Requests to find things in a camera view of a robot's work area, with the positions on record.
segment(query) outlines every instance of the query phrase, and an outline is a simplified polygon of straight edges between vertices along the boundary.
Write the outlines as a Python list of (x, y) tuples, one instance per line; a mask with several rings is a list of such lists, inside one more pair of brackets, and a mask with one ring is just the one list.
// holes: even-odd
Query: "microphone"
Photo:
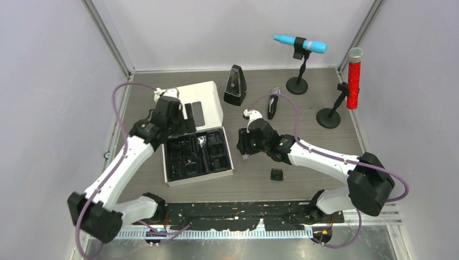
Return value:
[(362, 61), (363, 50), (352, 48), (347, 53), (349, 59), (349, 71), (347, 73), (347, 87), (349, 96), (347, 97), (346, 107), (356, 109), (358, 105), (358, 93), (360, 91), (360, 62)]
[[(295, 44), (295, 38), (289, 36), (274, 35), (274, 40), (291, 46), (294, 46)], [(303, 43), (303, 49), (310, 50), (313, 53), (325, 53), (325, 51), (327, 50), (327, 44), (323, 42), (313, 42), (306, 40)]]

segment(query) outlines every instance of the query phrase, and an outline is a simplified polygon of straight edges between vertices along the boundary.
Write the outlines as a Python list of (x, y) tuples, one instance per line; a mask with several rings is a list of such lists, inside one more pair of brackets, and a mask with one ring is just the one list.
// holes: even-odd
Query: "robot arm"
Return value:
[[(84, 213), (81, 229), (104, 243), (113, 240), (124, 225), (147, 218), (162, 220), (166, 214), (165, 201), (154, 194), (145, 193), (140, 198), (125, 203), (116, 202), (134, 173), (169, 136), (195, 131), (195, 127), (187, 127), (194, 125), (194, 122), (187, 122), (192, 118), (185, 119), (184, 116), (191, 115), (191, 111), (185, 112), (178, 97), (177, 89), (157, 89), (154, 98), (156, 107), (151, 118), (139, 120), (129, 131), (126, 155), (123, 147), (102, 175), (82, 194), (73, 192), (69, 196), (67, 202), (74, 225), (83, 205), (95, 191), (98, 191), (97, 195)], [(99, 189), (103, 179), (122, 156), (123, 161)]]
[[(248, 155), (265, 152), (274, 161), (312, 168), (346, 184), (342, 188), (321, 190), (314, 195), (309, 203), (310, 215), (314, 219), (354, 208), (367, 215), (379, 215), (394, 188), (394, 181), (386, 173), (345, 163), (346, 160), (353, 160), (383, 167), (376, 156), (371, 153), (364, 153), (361, 157), (340, 154), (299, 140), (309, 148), (307, 150), (295, 142), (294, 136), (279, 135), (258, 111), (245, 110), (243, 117), (248, 119), (248, 125), (239, 129), (237, 148), (244, 159)], [(323, 154), (343, 158), (343, 161)]]

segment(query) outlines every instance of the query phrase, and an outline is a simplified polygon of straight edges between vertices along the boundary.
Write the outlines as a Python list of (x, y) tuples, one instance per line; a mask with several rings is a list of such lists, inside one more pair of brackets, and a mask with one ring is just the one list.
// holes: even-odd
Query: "table surface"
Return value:
[[(293, 95), (285, 88), (285, 82), (297, 76), (298, 70), (244, 71), (247, 96), (240, 107), (223, 101), (228, 75), (229, 70), (134, 75), (135, 82), (162, 89), (214, 81), (217, 84), (224, 112), (223, 126), (233, 159), (234, 175), (169, 187), (164, 181), (162, 152), (159, 149), (139, 168), (122, 192), (119, 202), (136, 199), (145, 192), (157, 194), (167, 202), (310, 199), (318, 190), (335, 189), (343, 185), (338, 180), (315, 170), (274, 162), (263, 153), (243, 160), (236, 149), (238, 129), (247, 126), (247, 121), (242, 118), (244, 109), (273, 88), (280, 87), (281, 93), (291, 97), (299, 109), (298, 135), (301, 139), (335, 152), (361, 155), (362, 150), (357, 134), (345, 104), (338, 109), (341, 124), (337, 128), (325, 129), (316, 121), (317, 112), (322, 108), (331, 108), (340, 95), (337, 90), (338, 77), (334, 69), (307, 69), (303, 78), (307, 80), (309, 89), (303, 95)], [(139, 119), (147, 117), (148, 110), (154, 108), (153, 97), (153, 92), (148, 88), (132, 87), (123, 120), (128, 129)], [(267, 99), (261, 100), (254, 107), (266, 120), (267, 103)], [(279, 134), (293, 134), (295, 112), (292, 105), (286, 99), (280, 98), (276, 115), (269, 122)], [(120, 147), (122, 147), (122, 140), (119, 140), (117, 149), (119, 150)], [(282, 169), (284, 181), (270, 180), (271, 168)]]

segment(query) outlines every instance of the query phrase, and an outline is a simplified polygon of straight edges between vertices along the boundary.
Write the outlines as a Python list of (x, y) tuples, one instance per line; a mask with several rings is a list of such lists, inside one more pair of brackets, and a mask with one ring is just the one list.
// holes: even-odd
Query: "metronome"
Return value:
[(233, 65), (229, 71), (228, 83), (223, 100), (234, 106), (242, 105), (247, 95), (247, 84), (245, 83), (244, 73), (238, 65)]

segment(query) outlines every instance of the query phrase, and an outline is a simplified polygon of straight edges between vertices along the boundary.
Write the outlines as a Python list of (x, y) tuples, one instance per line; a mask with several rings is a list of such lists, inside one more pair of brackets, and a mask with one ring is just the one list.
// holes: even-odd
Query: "black stand base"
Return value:
[(331, 108), (324, 108), (317, 112), (316, 115), (316, 120), (319, 125), (327, 129), (337, 128), (341, 123), (341, 116), (339, 116), (338, 112), (334, 112), (332, 116), (329, 117), (331, 110)]
[(307, 82), (304, 79), (301, 79), (300, 84), (297, 85), (298, 77), (293, 77), (287, 80), (287, 90), (288, 92), (294, 95), (301, 95), (307, 91)]

